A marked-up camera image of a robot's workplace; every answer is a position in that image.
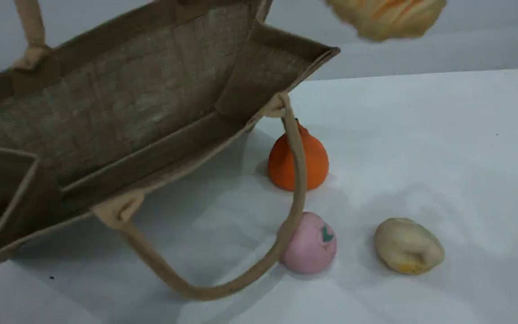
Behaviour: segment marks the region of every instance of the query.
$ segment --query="jute bag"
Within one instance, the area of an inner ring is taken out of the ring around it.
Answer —
[[[236,293],[279,260],[306,191],[286,93],[339,49],[265,25],[271,0],[160,0],[51,49],[37,0],[15,3],[28,48],[0,73],[0,262],[88,217],[119,232],[192,299]],[[147,193],[193,171],[264,116],[282,118],[292,147],[289,216],[271,250],[243,275],[194,287],[131,218]]]

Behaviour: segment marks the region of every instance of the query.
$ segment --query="pink squishy toy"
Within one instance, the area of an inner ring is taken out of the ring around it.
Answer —
[[[337,253],[337,238],[319,215],[304,212],[303,219],[281,262],[291,271],[314,275],[327,269]]]

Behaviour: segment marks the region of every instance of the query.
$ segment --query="white table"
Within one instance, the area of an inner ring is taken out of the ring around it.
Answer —
[[[292,101],[330,156],[306,206],[337,233],[327,272],[277,266],[238,295],[188,302],[90,220],[0,265],[0,323],[518,323],[518,70],[310,81]],[[264,175],[281,133],[261,121],[136,218],[193,283],[233,278],[272,244],[290,205]],[[380,264],[371,238],[394,216],[436,234],[444,263],[420,277]]]

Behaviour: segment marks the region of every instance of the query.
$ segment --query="toy fruit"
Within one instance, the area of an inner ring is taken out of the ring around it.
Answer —
[[[325,181],[329,173],[329,157],[323,144],[299,124],[299,133],[303,142],[307,162],[307,190],[315,189]],[[269,154],[268,174],[271,181],[281,189],[295,189],[295,168],[287,136],[282,135],[273,145]]]
[[[409,219],[388,219],[375,232],[375,249],[391,269],[421,275],[441,263],[445,250],[437,238]]]
[[[433,26],[447,0],[325,0],[361,38],[417,38]]]
[[[306,212],[281,262],[293,272],[313,275],[327,269],[336,253],[337,238],[331,226]]]

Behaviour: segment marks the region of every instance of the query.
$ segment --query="white surface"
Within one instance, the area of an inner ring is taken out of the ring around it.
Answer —
[[[234,297],[188,302],[89,220],[0,265],[0,323],[518,323],[518,70],[311,81],[292,100],[330,156],[306,206],[337,233],[329,271],[277,266]],[[290,194],[263,169],[281,133],[261,121],[136,218],[193,283],[233,278],[273,242]],[[385,269],[371,237],[394,216],[436,234],[444,263]]]
[[[39,2],[48,43],[57,46],[149,0]],[[313,79],[518,68],[518,0],[448,0],[422,39],[380,45],[358,39],[323,0],[274,0],[267,23],[341,47],[341,56]],[[13,2],[0,0],[0,70],[20,57],[24,47]]]

